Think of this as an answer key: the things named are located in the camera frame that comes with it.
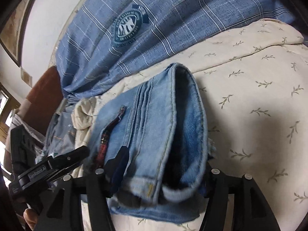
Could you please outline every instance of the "white cloth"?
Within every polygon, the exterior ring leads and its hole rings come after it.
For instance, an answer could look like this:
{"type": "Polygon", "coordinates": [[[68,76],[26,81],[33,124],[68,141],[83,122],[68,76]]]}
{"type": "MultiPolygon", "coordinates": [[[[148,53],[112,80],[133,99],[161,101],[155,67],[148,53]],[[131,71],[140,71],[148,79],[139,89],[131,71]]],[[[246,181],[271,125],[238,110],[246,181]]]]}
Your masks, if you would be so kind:
{"type": "MultiPolygon", "coordinates": [[[[72,113],[76,147],[87,145],[105,103],[170,63],[182,63],[203,98],[209,137],[217,148],[211,165],[231,176],[252,174],[281,230],[295,230],[308,211],[308,48],[302,42],[293,27],[262,19],[195,44],[124,78],[102,96],[82,99],[72,113]]],[[[226,227],[232,219],[229,207],[226,227]]],[[[202,218],[182,226],[121,215],[113,221],[116,230],[176,231],[198,230],[202,218]]]]}

